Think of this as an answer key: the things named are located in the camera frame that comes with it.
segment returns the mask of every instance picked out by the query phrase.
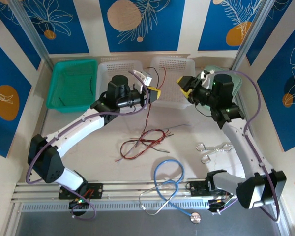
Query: white table surface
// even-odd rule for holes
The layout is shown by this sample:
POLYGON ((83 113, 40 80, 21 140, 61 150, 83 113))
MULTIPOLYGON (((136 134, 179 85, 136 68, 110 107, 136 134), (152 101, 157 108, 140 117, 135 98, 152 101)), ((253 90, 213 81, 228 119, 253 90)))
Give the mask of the white table surface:
MULTIPOLYGON (((49 110, 42 136, 61 129, 80 115, 81 113, 62 114, 49 110)), ((201 153, 196 150, 199 142, 211 147, 229 142, 229 140, 212 118, 202 116, 194 106, 189 106, 184 110, 152 106, 147 130, 190 124, 190 126, 173 128, 171 132, 174 135, 156 146, 170 153, 149 149, 135 160, 123 159, 119 163, 115 162, 120 159, 121 144, 141 134, 146 115, 147 110, 133 116, 117 117, 105 127, 89 134, 67 152, 62 159, 64 165, 71 170, 78 171, 88 181, 152 180, 155 167, 166 159, 176 159, 183 164, 185 179, 204 178, 207 172, 219 169, 227 170, 230 174, 239 177, 244 176, 235 150, 230 153, 212 155, 212 161, 207 165, 200 162, 201 153)), ((158 138, 160 134, 150 134, 148 137, 158 138)), ((140 145, 137 149, 142 150, 143 148, 143 145, 140 145)), ((158 179, 174 178, 179 175, 180 170, 177 164, 170 163, 160 169, 158 179)))

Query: mint green basket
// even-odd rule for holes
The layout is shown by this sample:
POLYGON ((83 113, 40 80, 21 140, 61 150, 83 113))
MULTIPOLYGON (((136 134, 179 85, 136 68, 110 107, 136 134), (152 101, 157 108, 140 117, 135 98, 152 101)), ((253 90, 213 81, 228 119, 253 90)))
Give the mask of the mint green basket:
POLYGON ((97 61, 93 59, 58 62, 53 71, 47 108, 83 112, 95 101, 97 61))

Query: orange dot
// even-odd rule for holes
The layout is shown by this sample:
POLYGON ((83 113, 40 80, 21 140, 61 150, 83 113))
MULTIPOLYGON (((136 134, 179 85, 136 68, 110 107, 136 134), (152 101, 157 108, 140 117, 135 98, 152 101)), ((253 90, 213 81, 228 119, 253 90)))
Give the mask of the orange dot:
POLYGON ((244 37, 246 36, 250 25, 250 21, 245 21, 240 25, 231 28, 231 30, 227 33, 226 43, 229 46, 239 46, 242 43, 244 37))
POLYGON ((46 30, 46 31, 44 32, 44 35, 45 35, 45 37, 48 38, 49 40, 54 40, 54 39, 56 38, 56 34, 55 34, 53 31, 51 31, 51 30, 46 30))
POLYGON ((19 107, 20 107, 19 96, 17 91, 14 89, 14 87, 10 85, 1 85, 0 86, 0 117, 7 121, 14 120, 18 114, 19 107))
POLYGON ((289 93, 285 94, 283 97, 283 105, 287 108, 293 105, 293 96, 289 93))

